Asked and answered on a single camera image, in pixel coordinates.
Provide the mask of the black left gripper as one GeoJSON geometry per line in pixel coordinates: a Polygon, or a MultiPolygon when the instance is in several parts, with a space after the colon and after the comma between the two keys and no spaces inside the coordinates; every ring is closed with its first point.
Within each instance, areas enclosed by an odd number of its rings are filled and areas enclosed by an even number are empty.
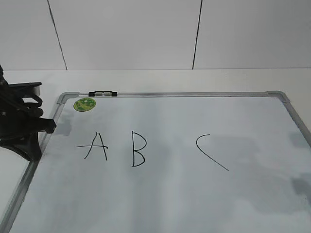
{"type": "Polygon", "coordinates": [[[40,96],[21,98],[12,91],[0,69],[0,146],[27,161],[39,161],[42,152],[38,132],[53,133],[56,123],[43,118],[40,96]]]}

